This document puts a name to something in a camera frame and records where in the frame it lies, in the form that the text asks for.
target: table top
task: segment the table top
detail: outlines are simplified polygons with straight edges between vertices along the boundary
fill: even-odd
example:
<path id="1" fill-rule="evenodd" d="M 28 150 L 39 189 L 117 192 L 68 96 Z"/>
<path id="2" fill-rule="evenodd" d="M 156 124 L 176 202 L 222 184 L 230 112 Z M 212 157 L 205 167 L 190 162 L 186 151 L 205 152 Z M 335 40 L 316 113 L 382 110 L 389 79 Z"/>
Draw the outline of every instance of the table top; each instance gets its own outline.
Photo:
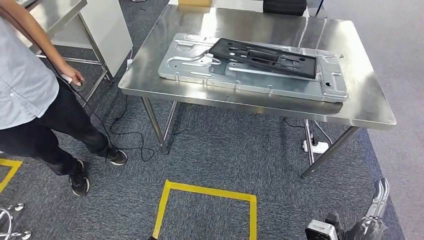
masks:
<path id="1" fill-rule="evenodd" d="M 38 0 L 27 10 L 44 29 L 47 36 L 52 39 L 86 5 L 87 0 Z M 38 48 L 33 46 L 20 32 L 17 35 L 32 52 L 38 51 Z"/>
<path id="2" fill-rule="evenodd" d="M 161 78 L 176 33 L 321 49 L 340 56 L 344 103 L 268 95 Z M 168 5 L 119 82 L 124 94 L 386 130 L 396 119 L 351 21 Z"/>

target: yellow tape marking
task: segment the yellow tape marking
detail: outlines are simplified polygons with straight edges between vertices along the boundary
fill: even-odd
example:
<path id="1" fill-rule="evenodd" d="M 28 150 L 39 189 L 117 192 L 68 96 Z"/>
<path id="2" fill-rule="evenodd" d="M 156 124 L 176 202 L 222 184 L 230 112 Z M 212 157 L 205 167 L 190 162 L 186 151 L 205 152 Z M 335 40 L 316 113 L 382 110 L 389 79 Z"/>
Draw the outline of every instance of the yellow tape marking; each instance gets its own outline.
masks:
<path id="1" fill-rule="evenodd" d="M 5 189 L 6 185 L 9 183 L 9 181 L 12 179 L 12 177 L 15 175 L 16 171 L 21 166 L 21 161 L 12 161 L 7 159 L 1 159 L 0 158 L 0 165 L 11 167 L 9 173 L 7 173 L 6 177 L 3 179 L 2 182 L 0 182 L 0 193 Z"/>
<path id="2" fill-rule="evenodd" d="M 171 182 L 168 180 L 165 181 L 165 185 L 163 186 L 162 197 L 160 198 L 159 208 L 157 210 L 156 222 L 154 224 L 152 234 L 152 237 L 154 237 L 155 239 L 158 239 L 159 237 L 159 231 L 161 230 L 162 220 L 165 214 L 165 207 L 167 205 L 171 189 L 250 202 L 249 240 L 257 239 L 257 199 L 255 195 L 202 186 L 188 185 L 183 183 Z"/>

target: power plug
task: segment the power plug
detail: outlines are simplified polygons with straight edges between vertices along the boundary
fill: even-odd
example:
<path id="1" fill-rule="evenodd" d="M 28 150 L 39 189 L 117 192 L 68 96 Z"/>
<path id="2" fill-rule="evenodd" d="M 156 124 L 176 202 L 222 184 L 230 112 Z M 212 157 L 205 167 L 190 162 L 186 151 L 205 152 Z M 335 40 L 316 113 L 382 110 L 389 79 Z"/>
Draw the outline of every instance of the power plug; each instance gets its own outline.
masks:
<path id="1" fill-rule="evenodd" d="M 302 148 L 305 152 L 308 152 L 308 147 L 306 145 L 306 140 L 303 141 Z M 319 141 L 316 146 L 312 145 L 312 152 L 314 154 L 323 154 L 325 151 L 329 149 L 329 144 L 326 142 Z"/>

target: shoe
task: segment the shoe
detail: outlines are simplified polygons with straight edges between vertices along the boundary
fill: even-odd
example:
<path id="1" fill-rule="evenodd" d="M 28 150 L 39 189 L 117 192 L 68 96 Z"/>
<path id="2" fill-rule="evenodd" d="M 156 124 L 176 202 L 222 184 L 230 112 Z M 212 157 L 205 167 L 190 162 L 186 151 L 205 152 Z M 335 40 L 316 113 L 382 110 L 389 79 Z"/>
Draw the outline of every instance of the shoe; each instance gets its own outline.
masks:
<path id="1" fill-rule="evenodd" d="M 72 192 L 77 196 L 86 194 L 90 189 L 90 182 L 84 173 L 84 163 L 78 160 L 76 169 L 73 174 L 69 175 L 69 182 L 72 187 Z"/>
<path id="2" fill-rule="evenodd" d="M 128 160 L 128 157 L 125 152 L 114 147 L 109 147 L 106 150 L 106 158 L 108 158 L 110 160 L 110 163 L 115 166 L 122 166 Z"/>

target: hand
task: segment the hand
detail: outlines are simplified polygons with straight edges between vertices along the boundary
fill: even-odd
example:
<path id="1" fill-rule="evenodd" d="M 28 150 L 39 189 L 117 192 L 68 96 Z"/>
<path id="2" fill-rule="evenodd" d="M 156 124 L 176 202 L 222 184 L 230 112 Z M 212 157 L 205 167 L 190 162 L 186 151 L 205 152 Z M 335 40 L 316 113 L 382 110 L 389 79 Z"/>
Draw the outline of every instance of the hand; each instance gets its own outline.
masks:
<path id="1" fill-rule="evenodd" d="M 69 66 L 68 64 L 63 65 L 62 67 L 59 67 L 59 70 L 65 74 L 66 76 L 72 78 L 72 82 L 77 85 L 81 86 L 81 82 L 85 82 L 83 75 L 81 72 L 77 71 L 75 68 Z"/>

